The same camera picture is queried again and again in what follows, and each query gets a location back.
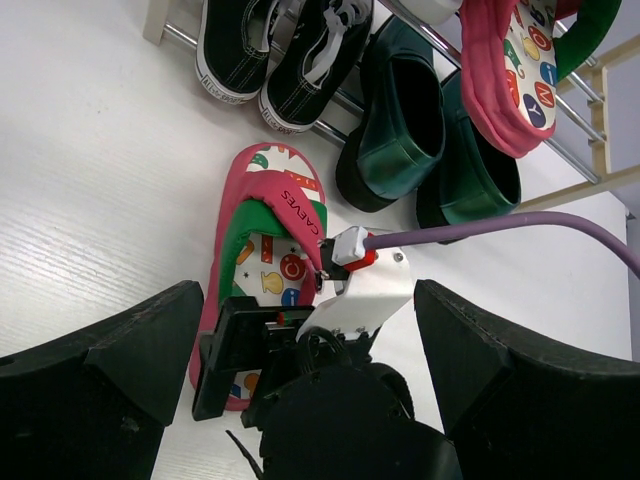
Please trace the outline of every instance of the slipper insole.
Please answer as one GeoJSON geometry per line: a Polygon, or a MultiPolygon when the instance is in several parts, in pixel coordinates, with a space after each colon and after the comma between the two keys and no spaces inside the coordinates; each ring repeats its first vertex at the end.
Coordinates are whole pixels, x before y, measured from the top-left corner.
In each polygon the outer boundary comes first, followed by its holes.
{"type": "MultiPolygon", "coordinates": [[[[236,260],[234,296],[256,297],[262,306],[295,306],[306,273],[302,249],[290,238],[252,233],[236,260]]],[[[258,384],[259,370],[236,375],[231,395],[249,399],[258,384]]]]}
{"type": "Polygon", "coordinates": [[[556,120],[557,68],[553,46],[557,0],[520,0],[504,40],[504,62],[513,102],[540,130],[556,120]]]}

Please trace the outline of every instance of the white floor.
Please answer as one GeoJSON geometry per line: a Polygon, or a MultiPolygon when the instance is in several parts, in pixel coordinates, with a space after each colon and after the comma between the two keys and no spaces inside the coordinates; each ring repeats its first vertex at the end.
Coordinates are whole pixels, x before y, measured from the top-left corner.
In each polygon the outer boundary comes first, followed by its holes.
{"type": "MultiPolygon", "coordinates": [[[[280,137],[255,103],[209,97],[191,50],[142,39],[145,9],[145,0],[23,0],[2,9],[0,356],[182,279],[205,288],[222,182],[234,155],[256,142],[286,141],[311,159],[328,191],[331,235],[352,224],[415,227],[412,198],[374,215],[341,200],[333,144],[314,133],[280,137]]],[[[527,198],[581,180],[544,147],[521,174],[527,198]]],[[[625,209],[609,194],[564,210],[624,239],[625,209]]],[[[415,279],[435,279],[558,340],[631,358],[627,271],[581,234],[536,227],[407,253],[415,279]]],[[[411,305],[389,321],[374,354],[407,376],[420,420],[441,428],[411,305]]],[[[192,398],[185,386],[154,478],[252,478],[224,429],[256,455],[258,433],[235,414],[193,422],[192,398]]]]}

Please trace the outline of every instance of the wooden rack frame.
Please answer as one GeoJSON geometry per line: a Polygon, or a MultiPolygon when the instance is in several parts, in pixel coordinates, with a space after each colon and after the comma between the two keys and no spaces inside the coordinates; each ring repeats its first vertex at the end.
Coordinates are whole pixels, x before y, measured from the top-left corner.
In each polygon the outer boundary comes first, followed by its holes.
{"type": "MultiPolygon", "coordinates": [[[[406,10],[399,0],[379,0],[394,15],[401,18],[416,32],[423,36],[439,53],[447,58],[454,66],[460,68],[460,53],[442,38],[429,25],[422,23],[406,10]]],[[[195,47],[197,40],[191,37],[179,27],[167,22],[173,0],[149,0],[149,8],[144,25],[143,36],[150,42],[159,45],[164,33],[195,47]]],[[[558,30],[566,31],[566,28],[558,24],[558,30]]],[[[567,115],[576,125],[589,136],[589,144],[592,150],[592,168],[577,159],[553,138],[546,143],[582,174],[587,181],[567,187],[547,195],[524,202],[518,211],[545,210],[560,205],[580,200],[599,193],[615,190],[617,188],[640,182],[640,165],[630,167],[618,172],[611,171],[610,135],[609,135],[609,111],[608,111],[608,70],[623,62],[630,60],[640,53],[640,35],[636,35],[627,42],[617,46],[598,58],[590,57],[587,62],[576,72],[560,82],[557,89],[557,104],[559,109],[567,115]],[[580,89],[588,99],[591,110],[591,122],[582,118],[562,98],[572,88],[580,89]]],[[[354,114],[362,112],[362,105],[348,92],[340,89],[336,99],[354,114]]],[[[344,143],[346,135],[338,131],[324,121],[318,121],[314,129],[339,144],[344,143]]]]}

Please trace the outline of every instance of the pink slipper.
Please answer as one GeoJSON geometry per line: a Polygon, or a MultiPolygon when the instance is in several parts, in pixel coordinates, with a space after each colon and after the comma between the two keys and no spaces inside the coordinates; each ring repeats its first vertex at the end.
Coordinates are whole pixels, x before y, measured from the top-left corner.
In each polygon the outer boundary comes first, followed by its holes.
{"type": "MultiPolygon", "coordinates": [[[[262,143],[233,161],[220,206],[214,261],[198,331],[213,330],[227,297],[249,295],[258,304],[310,305],[314,272],[322,268],[318,241],[325,238],[327,211],[318,175],[292,147],[262,143]]],[[[199,341],[189,377],[200,374],[199,341]]],[[[244,410],[259,372],[238,374],[228,410],[244,410]]]]}
{"type": "Polygon", "coordinates": [[[557,19],[581,0],[467,0],[462,95],[473,123],[497,149],[520,158],[553,135],[557,19]]]}

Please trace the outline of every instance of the white shoelace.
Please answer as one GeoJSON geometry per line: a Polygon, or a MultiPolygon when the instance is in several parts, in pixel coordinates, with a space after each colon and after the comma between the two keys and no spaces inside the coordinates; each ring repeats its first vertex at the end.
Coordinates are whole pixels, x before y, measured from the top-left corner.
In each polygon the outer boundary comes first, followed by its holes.
{"type": "Polygon", "coordinates": [[[328,37],[325,47],[313,59],[311,70],[304,75],[307,82],[316,84],[329,72],[329,69],[336,61],[344,34],[354,25],[366,21],[371,11],[369,0],[342,0],[342,5],[337,10],[333,6],[324,11],[324,18],[327,21],[328,37]],[[343,23],[340,15],[347,16],[346,23],[343,23]]]}

